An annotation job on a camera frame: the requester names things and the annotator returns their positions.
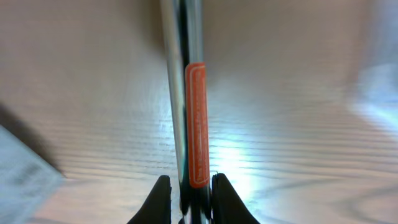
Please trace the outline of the small claw hammer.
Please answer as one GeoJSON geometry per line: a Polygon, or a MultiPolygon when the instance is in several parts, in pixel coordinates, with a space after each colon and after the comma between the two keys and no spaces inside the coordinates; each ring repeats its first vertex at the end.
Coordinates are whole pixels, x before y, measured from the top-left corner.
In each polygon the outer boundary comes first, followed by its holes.
{"type": "Polygon", "coordinates": [[[161,0],[182,223],[211,223],[202,1],[161,0]]]}

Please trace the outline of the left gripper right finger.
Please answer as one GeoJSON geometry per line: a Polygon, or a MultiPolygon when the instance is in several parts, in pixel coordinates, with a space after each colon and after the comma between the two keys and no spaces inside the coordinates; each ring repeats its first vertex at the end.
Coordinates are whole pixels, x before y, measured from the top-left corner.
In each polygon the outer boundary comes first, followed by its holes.
{"type": "Polygon", "coordinates": [[[259,224],[223,173],[212,177],[212,208],[215,224],[259,224]]]}

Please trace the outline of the blue white cardboard box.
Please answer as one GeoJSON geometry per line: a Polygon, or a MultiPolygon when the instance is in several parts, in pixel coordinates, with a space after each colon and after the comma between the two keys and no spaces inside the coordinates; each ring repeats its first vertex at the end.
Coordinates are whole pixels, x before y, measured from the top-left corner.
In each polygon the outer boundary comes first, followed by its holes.
{"type": "Polygon", "coordinates": [[[1,223],[25,223],[62,182],[61,173],[1,127],[1,223]]]}

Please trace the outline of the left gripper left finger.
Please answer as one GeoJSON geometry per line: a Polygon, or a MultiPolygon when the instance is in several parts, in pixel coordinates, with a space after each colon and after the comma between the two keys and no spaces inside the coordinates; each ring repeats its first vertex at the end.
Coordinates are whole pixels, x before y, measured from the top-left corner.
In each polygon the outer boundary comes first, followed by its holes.
{"type": "Polygon", "coordinates": [[[170,177],[161,175],[127,224],[171,224],[171,191],[170,177]]]}

